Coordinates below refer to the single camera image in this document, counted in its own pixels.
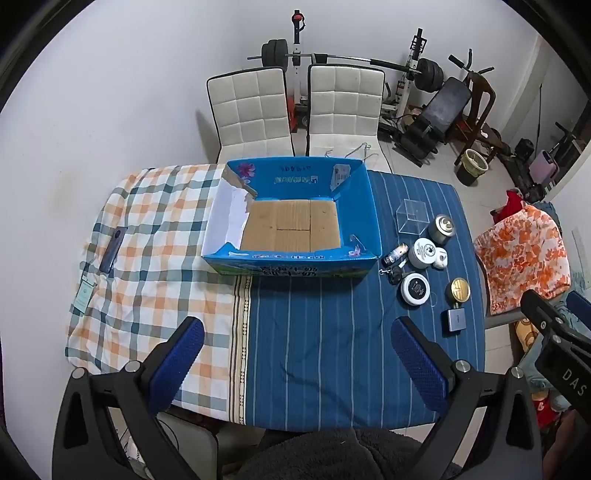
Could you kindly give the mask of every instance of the small bottle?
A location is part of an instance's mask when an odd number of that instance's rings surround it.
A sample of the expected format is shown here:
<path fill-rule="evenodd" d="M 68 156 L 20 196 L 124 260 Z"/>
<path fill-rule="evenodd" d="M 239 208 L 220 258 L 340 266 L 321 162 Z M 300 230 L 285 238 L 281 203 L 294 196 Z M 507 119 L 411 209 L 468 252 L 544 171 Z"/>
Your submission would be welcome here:
<path fill-rule="evenodd" d="M 400 244 L 394 250 L 392 250 L 388 255 L 382 257 L 382 263 L 384 267 L 389 267 L 394 265 L 398 260 L 400 260 L 404 255 L 408 253 L 408 245 L 407 244 Z"/>

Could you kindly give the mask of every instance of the cardboard box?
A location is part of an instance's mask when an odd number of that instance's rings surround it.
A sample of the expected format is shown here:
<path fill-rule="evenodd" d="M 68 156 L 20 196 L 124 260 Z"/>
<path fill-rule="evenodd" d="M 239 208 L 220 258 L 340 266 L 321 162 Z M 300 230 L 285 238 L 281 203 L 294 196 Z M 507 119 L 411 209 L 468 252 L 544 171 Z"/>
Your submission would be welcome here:
<path fill-rule="evenodd" d="M 232 160 L 217 187 L 202 257 L 229 275 L 362 276 L 382 255 L 361 160 Z"/>

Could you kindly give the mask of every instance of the pink container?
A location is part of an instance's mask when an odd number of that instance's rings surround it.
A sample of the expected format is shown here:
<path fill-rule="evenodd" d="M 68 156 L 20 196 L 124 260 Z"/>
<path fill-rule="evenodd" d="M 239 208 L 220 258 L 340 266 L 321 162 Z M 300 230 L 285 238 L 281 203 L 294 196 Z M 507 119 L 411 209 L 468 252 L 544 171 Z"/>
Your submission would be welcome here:
<path fill-rule="evenodd" d="M 546 186 L 558 173 L 558 164 L 546 150 L 542 150 L 530 163 L 530 175 L 534 183 Z"/>

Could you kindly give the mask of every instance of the white wall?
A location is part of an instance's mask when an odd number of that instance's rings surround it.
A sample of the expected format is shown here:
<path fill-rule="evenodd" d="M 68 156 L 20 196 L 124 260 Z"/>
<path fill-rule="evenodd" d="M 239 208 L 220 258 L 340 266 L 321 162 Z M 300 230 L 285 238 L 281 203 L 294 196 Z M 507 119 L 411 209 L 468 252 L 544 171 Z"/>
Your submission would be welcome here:
<path fill-rule="evenodd" d="M 261 45 L 271 38 L 286 38 L 291 50 L 294 8 L 306 18 L 300 39 L 300 50 L 305 53 L 405 63 L 410 42 L 420 27 L 427 39 L 424 56 L 438 62 L 446 76 L 462 79 L 465 72 L 447 58 L 453 54 L 467 61 L 468 48 L 472 48 L 474 69 L 495 67 L 486 74 L 497 95 L 489 116 L 492 127 L 506 118 L 537 36 L 533 27 L 502 0 L 250 0 L 240 5 L 245 57 L 260 55 Z M 260 60 L 243 62 L 244 67 L 259 65 Z M 305 72 L 308 65 L 304 59 Z M 397 77 L 387 70 L 392 88 Z M 427 93 L 417 93 L 414 90 L 411 97 L 415 103 L 430 98 Z"/>
<path fill-rule="evenodd" d="M 552 54 L 552 47 L 541 35 L 538 35 L 529 64 L 525 68 L 523 78 L 509 106 L 505 125 L 499 125 L 501 138 L 505 142 L 513 139 L 534 101 L 539 97 L 540 84 L 544 81 Z"/>
<path fill-rule="evenodd" d="M 546 201 L 552 202 L 562 227 L 562 237 L 569 256 L 569 264 L 581 271 L 582 266 L 574 244 L 573 229 L 578 228 L 587 260 L 591 261 L 591 225 L 587 208 L 591 203 L 591 144 L 587 145 L 577 163 L 558 183 Z"/>
<path fill-rule="evenodd" d="M 241 66 L 234 6 L 96 1 L 39 55 L 0 115 L 7 422 L 43 479 L 71 370 L 64 347 L 81 248 L 131 172 L 215 160 L 206 79 Z"/>
<path fill-rule="evenodd" d="M 551 149 L 562 137 L 562 131 L 555 126 L 554 122 L 572 129 L 587 104 L 587 95 L 568 67 L 552 49 L 550 49 L 550 62 L 542 81 L 542 113 L 538 151 Z M 540 108 L 539 86 L 538 83 L 536 86 L 538 93 L 515 136 L 511 139 L 504 138 L 512 148 L 515 148 L 521 138 L 529 138 L 535 145 Z"/>

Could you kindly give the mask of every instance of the blue gripper pad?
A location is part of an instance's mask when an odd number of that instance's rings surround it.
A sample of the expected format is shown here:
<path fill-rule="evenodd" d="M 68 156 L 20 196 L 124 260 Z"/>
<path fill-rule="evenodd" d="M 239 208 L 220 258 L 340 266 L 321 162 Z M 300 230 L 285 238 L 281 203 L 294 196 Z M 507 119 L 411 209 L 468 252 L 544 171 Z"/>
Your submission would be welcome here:
<path fill-rule="evenodd" d="M 579 292 L 572 291 L 566 297 L 566 307 L 591 330 L 591 303 Z"/>
<path fill-rule="evenodd" d="M 155 416 L 159 411 L 166 410 L 173 402 L 203 347 L 204 339 L 203 323 L 199 319 L 193 319 L 151 378 L 148 389 L 148 411 L 151 415 Z"/>
<path fill-rule="evenodd" d="M 418 329 L 417 332 L 416 335 L 423 335 Z M 443 414 L 447 409 L 448 382 L 401 318 L 397 318 L 392 324 L 391 340 L 392 347 L 426 407 Z"/>

